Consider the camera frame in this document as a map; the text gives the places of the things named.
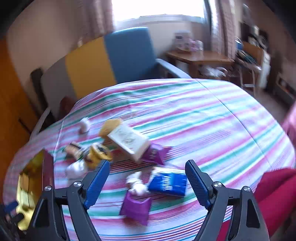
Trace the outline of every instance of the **metal bolt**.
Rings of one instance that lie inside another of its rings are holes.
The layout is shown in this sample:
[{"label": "metal bolt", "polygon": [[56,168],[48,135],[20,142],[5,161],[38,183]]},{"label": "metal bolt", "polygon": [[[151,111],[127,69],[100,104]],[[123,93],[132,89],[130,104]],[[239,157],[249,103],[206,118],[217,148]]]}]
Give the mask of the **metal bolt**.
[{"label": "metal bolt", "polygon": [[251,191],[251,188],[248,187],[248,186],[244,186],[244,190],[245,190],[246,192],[250,192],[250,191]]},{"label": "metal bolt", "polygon": [[80,187],[82,183],[80,181],[76,181],[73,183],[74,187]]},{"label": "metal bolt", "polygon": [[45,188],[44,188],[44,191],[50,191],[52,189],[52,187],[51,186],[46,186]]},{"label": "metal bolt", "polygon": [[217,187],[217,188],[220,188],[220,187],[222,187],[222,183],[214,182],[214,186]]}]

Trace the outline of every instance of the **orange wooden door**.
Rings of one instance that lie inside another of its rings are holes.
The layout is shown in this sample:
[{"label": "orange wooden door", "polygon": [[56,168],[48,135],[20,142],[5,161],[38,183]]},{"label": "orange wooden door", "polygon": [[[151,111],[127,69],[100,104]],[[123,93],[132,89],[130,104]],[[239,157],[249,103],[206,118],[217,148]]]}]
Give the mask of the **orange wooden door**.
[{"label": "orange wooden door", "polygon": [[0,203],[3,181],[14,154],[26,144],[29,130],[37,123],[37,116],[18,80],[11,63],[5,39],[0,40]]}]

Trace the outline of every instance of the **purple object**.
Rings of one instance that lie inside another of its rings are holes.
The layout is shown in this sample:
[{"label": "purple object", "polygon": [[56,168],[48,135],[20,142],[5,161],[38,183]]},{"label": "purple object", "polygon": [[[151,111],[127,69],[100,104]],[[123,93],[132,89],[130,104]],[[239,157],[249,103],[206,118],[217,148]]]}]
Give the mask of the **purple object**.
[{"label": "purple object", "polygon": [[144,161],[155,162],[157,164],[164,165],[163,161],[165,155],[171,148],[171,146],[167,147],[156,143],[151,143],[141,158]]},{"label": "purple object", "polygon": [[140,202],[134,200],[132,196],[133,195],[127,191],[119,215],[126,215],[133,220],[139,221],[142,225],[147,226],[152,199],[149,197],[145,201]]}]

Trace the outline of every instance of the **window sill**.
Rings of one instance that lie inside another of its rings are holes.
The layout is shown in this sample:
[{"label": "window sill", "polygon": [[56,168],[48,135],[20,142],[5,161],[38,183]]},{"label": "window sill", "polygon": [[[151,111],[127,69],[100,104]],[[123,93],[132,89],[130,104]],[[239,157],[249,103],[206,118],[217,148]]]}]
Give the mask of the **window sill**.
[{"label": "window sill", "polygon": [[187,16],[187,15],[168,15],[168,14],[143,16],[139,18],[118,21],[117,23],[115,23],[115,28],[116,30],[120,30],[124,28],[138,27],[144,24],[149,24],[149,23],[183,22],[183,21],[203,23],[204,18]]}]

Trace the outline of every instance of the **window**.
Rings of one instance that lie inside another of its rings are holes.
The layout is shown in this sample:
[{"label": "window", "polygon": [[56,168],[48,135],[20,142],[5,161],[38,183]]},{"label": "window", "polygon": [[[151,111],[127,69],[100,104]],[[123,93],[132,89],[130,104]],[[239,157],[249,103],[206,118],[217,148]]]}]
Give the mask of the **window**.
[{"label": "window", "polygon": [[127,21],[197,21],[204,18],[203,0],[112,0],[115,25]]}]

